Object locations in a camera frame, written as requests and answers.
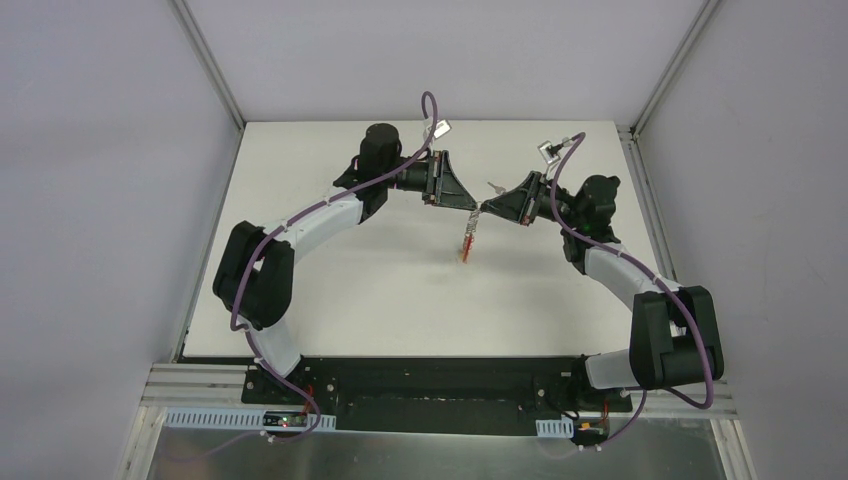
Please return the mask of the grey red keyring holder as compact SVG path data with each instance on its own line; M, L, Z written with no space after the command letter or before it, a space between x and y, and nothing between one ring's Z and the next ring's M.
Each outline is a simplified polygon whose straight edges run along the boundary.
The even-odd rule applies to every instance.
M459 259L462 263L467 263L469 260L480 215L480 205L477 205L476 208L469 214L459 253Z

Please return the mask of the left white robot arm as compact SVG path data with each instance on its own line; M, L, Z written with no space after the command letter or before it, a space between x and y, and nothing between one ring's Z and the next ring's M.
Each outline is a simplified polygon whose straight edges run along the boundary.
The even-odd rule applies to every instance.
M397 128L373 124L358 154L323 199L275 226L242 221L231 230L213 293L230 312L231 329L245 334L255 361L271 372L266 389L279 403L293 404L305 390L305 378L294 370L301 351L284 321L300 260L371 218L392 189L417 192L430 206L475 210L476 202L453 172L448 152L433 147L450 129L446 120L428 121L422 147L405 157Z

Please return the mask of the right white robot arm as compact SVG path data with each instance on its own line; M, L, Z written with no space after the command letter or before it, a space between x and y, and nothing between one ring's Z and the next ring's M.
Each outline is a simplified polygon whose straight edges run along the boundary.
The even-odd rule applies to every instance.
M655 274L614 235L619 185L616 176L593 175L571 195L532 172L481 206L486 214L522 226L539 218L559 223L566 260L631 311L628 347L588 357L584 373L567 384L569 400L583 410L595 408L613 388L675 390L704 383L713 390L724 372L710 292Z

